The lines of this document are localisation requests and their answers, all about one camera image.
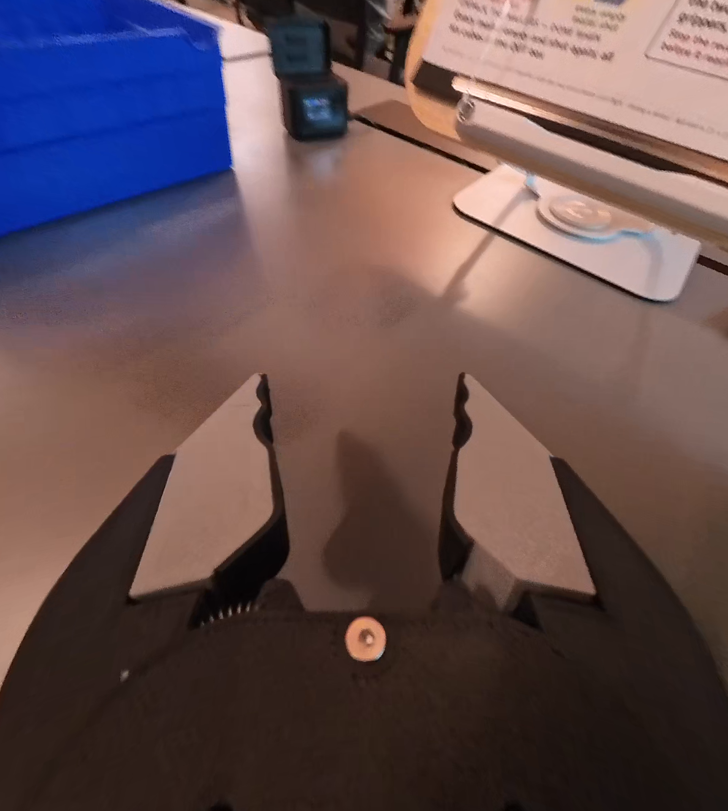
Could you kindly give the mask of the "silver tablet stand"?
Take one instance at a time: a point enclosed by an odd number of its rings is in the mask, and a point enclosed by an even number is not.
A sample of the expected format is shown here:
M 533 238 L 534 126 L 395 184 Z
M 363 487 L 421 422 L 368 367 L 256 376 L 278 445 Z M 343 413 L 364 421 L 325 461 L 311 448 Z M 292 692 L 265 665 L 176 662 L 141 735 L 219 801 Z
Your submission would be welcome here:
M 500 156 L 463 218 L 639 299 L 672 302 L 702 259 L 728 270 L 728 163 L 455 75 L 456 133 Z

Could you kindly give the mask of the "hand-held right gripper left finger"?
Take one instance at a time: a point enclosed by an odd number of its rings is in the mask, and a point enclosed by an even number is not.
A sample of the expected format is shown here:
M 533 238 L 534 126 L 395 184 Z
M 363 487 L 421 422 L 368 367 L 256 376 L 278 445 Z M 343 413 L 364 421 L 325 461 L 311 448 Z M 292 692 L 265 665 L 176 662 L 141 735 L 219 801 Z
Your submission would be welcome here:
M 175 450 L 129 597 L 204 589 L 251 603 L 288 557 L 268 377 L 253 374 Z

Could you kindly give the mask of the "printed instruction sheet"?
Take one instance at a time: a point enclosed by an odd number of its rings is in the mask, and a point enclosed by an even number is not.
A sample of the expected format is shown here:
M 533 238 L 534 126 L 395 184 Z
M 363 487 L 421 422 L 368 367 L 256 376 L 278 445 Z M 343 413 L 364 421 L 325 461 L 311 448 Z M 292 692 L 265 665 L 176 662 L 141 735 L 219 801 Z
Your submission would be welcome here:
M 728 161 L 728 1 L 443 2 L 424 59 Z

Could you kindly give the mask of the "instruction sheet on wooden stand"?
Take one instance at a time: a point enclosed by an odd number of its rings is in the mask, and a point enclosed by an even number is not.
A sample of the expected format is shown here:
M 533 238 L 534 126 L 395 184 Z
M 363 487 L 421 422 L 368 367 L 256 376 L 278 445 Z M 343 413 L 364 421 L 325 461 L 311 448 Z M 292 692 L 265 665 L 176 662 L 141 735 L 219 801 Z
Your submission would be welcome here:
M 637 177 L 678 175 L 703 183 L 705 191 L 728 193 L 728 161 L 432 63 L 423 52 L 442 13 L 443 2 L 427 2 L 410 40 L 407 91 L 421 124 L 500 161 L 542 171 L 547 179 L 633 205 L 635 213 L 653 215 L 660 225 L 687 229 L 708 244 L 712 262 L 728 265 L 728 232 L 720 226 L 612 179 L 612 169 L 632 168 Z

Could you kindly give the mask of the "blue plastic bin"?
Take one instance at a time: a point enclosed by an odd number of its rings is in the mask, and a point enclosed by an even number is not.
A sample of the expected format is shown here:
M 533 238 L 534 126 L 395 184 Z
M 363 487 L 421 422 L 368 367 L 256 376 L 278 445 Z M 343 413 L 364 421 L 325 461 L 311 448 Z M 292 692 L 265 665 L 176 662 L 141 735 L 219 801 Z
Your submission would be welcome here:
M 220 27 L 162 2 L 0 2 L 0 237 L 232 167 Z

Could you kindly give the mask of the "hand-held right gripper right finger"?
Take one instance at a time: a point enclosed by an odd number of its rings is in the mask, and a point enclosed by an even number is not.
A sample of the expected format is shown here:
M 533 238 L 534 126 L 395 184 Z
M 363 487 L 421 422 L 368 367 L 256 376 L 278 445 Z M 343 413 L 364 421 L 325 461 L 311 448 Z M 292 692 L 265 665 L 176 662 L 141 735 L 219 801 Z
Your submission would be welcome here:
M 478 608 L 535 598 L 592 607 L 596 586 L 554 458 L 471 374 L 461 373 L 440 519 L 443 583 Z

